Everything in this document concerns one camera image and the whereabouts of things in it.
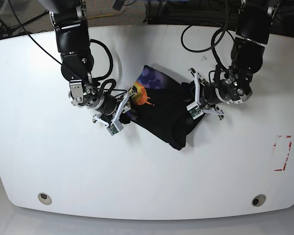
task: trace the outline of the gray floor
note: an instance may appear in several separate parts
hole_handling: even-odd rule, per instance
[[[86,0],[87,17],[100,16],[111,14],[115,0]],[[131,0],[126,0],[125,3],[131,3]],[[24,12],[19,14],[21,22],[32,19],[33,17],[43,13],[45,9],[37,0],[31,0]],[[0,16],[8,26],[16,25],[17,22],[12,15]],[[106,25],[124,25],[124,24],[142,24],[146,17],[146,9],[143,1],[137,1],[134,4],[123,7],[121,12],[111,17],[96,18],[88,20],[89,27],[106,26]],[[26,29],[32,33],[37,33],[42,30],[52,31],[53,27],[50,23],[49,16],[44,16],[38,21],[28,25]]]

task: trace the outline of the white table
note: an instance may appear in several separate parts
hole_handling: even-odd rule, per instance
[[[90,29],[113,53],[112,78],[129,88],[144,65],[177,81],[193,67],[207,78],[212,53],[180,45],[183,26],[113,26]],[[194,27],[190,48],[210,44],[215,28]],[[34,35],[60,59],[53,32]],[[232,42],[218,53],[230,63]],[[92,45],[93,76],[108,70]],[[92,123],[94,111],[73,107],[60,67],[27,37],[0,41],[0,176],[16,206],[90,217],[171,220],[234,216],[294,204],[294,39],[271,35],[264,65],[243,105],[221,105],[225,120],[207,116],[181,151],[132,123],[111,137]],[[286,169],[283,169],[289,152]],[[46,206],[38,200],[52,198]],[[252,199],[264,194],[264,205]]]

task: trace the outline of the yellow cable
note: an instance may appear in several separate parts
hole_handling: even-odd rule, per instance
[[[115,11],[111,14],[107,14],[107,15],[101,15],[101,16],[91,16],[91,17],[87,17],[88,20],[92,20],[92,19],[95,19],[95,18],[103,18],[103,17],[109,17],[109,16],[114,16],[115,14],[117,14],[118,11]]]

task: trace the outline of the cloth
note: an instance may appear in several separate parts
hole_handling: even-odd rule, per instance
[[[164,73],[145,66],[130,93],[132,110],[128,118],[181,150],[186,136],[203,116],[193,120],[186,106],[194,101],[194,82],[179,84]]]

